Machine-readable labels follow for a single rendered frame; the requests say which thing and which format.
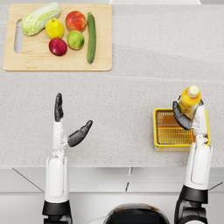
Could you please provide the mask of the lemon tea bottle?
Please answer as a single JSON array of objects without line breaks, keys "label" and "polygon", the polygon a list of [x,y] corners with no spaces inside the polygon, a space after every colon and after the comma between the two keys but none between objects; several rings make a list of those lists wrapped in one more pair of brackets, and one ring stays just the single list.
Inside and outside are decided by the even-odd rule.
[{"label": "lemon tea bottle", "polygon": [[183,114],[192,119],[201,99],[200,89],[192,85],[187,87],[178,100],[178,107]]}]

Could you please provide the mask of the yellow slatted basket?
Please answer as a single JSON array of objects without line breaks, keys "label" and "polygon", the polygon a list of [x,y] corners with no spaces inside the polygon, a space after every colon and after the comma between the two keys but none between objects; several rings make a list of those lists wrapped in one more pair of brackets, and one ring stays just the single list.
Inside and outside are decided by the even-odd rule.
[{"label": "yellow slatted basket", "polygon": [[185,130],[177,123],[171,108],[156,108],[153,114],[156,151],[189,151],[193,143],[196,143],[196,147],[201,149],[211,149],[207,111],[206,123],[208,127],[208,143],[202,143],[201,138],[196,141],[192,129]]}]

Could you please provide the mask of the yellow lemon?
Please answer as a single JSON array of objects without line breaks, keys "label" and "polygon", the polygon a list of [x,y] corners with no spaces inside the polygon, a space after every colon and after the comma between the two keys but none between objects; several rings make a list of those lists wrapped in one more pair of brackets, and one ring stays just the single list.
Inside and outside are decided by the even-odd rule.
[{"label": "yellow lemon", "polygon": [[57,19],[51,18],[45,25],[45,31],[50,39],[62,38],[64,35],[64,25]]}]

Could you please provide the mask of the wooden cutting board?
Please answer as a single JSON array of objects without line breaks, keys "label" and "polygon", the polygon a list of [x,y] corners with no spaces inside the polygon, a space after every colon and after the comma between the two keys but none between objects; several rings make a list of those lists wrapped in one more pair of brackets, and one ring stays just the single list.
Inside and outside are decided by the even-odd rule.
[{"label": "wooden cutting board", "polygon": [[96,24],[96,52],[94,61],[87,61],[88,48],[69,48],[65,55],[53,55],[44,31],[34,36],[23,36],[21,52],[15,52],[16,29],[27,13],[39,3],[14,3],[9,8],[3,69],[6,71],[108,71],[112,67],[112,6],[108,3],[63,3],[59,20],[64,21],[70,11],[92,13]]}]

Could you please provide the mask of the white cabinet drawer fronts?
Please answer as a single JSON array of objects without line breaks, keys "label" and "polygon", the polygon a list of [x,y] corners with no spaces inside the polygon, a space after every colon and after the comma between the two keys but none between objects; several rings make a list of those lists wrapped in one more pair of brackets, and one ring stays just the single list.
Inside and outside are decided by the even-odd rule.
[{"label": "white cabinet drawer fronts", "polygon": [[[69,169],[70,203],[74,224],[88,224],[124,203],[147,203],[170,221],[184,182],[183,167]],[[0,224],[43,224],[46,169],[0,169]],[[224,224],[224,168],[210,172],[209,224]]]}]

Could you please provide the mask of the green apple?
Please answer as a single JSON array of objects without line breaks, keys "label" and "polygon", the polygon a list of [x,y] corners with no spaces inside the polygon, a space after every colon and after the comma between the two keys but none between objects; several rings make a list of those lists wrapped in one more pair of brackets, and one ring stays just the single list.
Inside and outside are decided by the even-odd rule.
[{"label": "green apple", "polygon": [[80,31],[70,31],[66,39],[69,47],[74,50],[81,49],[85,43],[84,35]]}]

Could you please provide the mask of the green cucumber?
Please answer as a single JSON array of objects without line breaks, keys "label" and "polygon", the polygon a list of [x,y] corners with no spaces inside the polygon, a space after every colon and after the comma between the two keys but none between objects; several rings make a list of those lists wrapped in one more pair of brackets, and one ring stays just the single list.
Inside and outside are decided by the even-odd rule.
[{"label": "green cucumber", "polygon": [[91,12],[87,14],[87,27],[88,27],[87,63],[92,64],[95,59],[95,50],[96,50],[96,27],[95,27],[95,17]]}]

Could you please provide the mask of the red and yellow apple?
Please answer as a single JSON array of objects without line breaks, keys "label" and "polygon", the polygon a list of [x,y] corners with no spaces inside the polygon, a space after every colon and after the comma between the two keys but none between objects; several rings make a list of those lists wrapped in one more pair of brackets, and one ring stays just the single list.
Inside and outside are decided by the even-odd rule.
[{"label": "red and yellow apple", "polygon": [[74,10],[66,15],[66,27],[69,31],[83,32],[86,26],[87,20],[82,12]]}]

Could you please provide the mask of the dark round robot body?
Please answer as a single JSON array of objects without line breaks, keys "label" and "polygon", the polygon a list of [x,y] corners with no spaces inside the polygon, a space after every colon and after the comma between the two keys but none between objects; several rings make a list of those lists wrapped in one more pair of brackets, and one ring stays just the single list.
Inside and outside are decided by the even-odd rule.
[{"label": "dark round robot body", "polygon": [[166,215],[154,206],[130,203],[113,208],[103,224],[170,224],[170,222]]}]

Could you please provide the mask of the pale green napa cabbage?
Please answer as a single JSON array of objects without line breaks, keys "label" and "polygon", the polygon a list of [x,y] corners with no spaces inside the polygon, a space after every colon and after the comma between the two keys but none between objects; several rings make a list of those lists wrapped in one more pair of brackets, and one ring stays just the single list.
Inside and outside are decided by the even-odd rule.
[{"label": "pale green napa cabbage", "polygon": [[60,4],[52,2],[39,7],[22,18],[21,26],[25,35],[32,36],[41,32],[51,18],[58,18],[61,13]]}]

